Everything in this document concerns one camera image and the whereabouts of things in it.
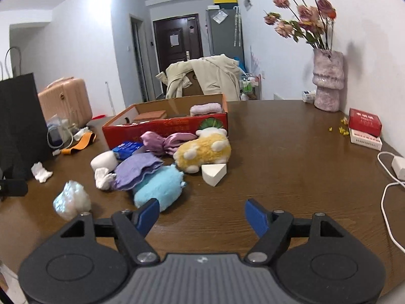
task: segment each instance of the dark brown door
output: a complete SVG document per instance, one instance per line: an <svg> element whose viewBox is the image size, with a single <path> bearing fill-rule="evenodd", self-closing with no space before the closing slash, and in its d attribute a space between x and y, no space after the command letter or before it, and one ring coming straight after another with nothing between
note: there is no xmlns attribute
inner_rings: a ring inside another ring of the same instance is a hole
<svg viewBox="0 0 405 304"><path fill-rule="evenodd" d="M169 65L203 57L198 15L163 19L153 22L160 71Z"/></svg>

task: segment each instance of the black paper bag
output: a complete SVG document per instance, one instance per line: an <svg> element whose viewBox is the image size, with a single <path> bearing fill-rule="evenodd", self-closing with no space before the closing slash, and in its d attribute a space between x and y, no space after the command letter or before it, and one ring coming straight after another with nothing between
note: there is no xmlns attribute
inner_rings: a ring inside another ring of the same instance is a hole
<svg viewBox="0 0 405 304"><path fill-rule="evenodd" d="M36 162L52 158L48 128L33 74L0 82L0 169L12 168L14 179L32 177Z"/></svg>

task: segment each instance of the vase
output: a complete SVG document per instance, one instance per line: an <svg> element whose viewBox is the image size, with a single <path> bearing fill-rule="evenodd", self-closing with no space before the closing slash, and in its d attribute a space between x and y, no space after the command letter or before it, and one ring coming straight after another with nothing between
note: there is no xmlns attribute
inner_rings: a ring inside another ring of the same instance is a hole
<svg viewBox="0 0 405 304"><path fill-rule="evenodd" d="M343 54L338 51L314 49L313 84L317 86L315 106L327 112L337 112L340 90L345 86Z"/></svg>

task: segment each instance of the refrigerator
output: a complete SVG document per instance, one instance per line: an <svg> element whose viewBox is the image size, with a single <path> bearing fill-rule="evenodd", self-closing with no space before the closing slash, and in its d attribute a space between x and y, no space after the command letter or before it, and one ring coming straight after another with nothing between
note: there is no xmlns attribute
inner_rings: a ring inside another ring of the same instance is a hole
<svg viewBox="0 0 405 304"><path fill-rule="evenodd" d="M210 54L211 56L225 54L229 58L237 57L245 64L244 43L242 38L239 46L239 34L237 34L236 46L234 46L236 10L221 10L228 14L221 24L213 20L213 17L218 14L219 10L207 10L207 31Z"/></svg>

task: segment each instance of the gray ridged panel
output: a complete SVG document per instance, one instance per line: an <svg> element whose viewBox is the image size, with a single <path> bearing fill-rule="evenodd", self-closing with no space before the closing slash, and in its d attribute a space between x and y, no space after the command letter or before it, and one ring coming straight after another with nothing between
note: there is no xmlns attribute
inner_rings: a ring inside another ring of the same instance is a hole
<svg viewBox="0 0 405 304"><path fill-rule="evenodd" d="M236 254L168 255L135 271L105 304L299 304L266 268L243 264Z"/></svg>

